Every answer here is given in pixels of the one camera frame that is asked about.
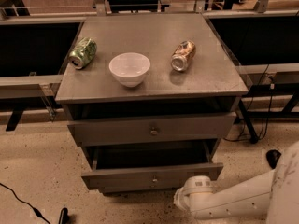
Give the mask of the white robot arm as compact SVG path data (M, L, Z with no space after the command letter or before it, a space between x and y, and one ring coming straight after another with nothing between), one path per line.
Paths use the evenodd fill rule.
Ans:
M275 169L220 192L209 177L191 177L174 205L199 220L265 215L266 224L299 224L299 143L282 153Z

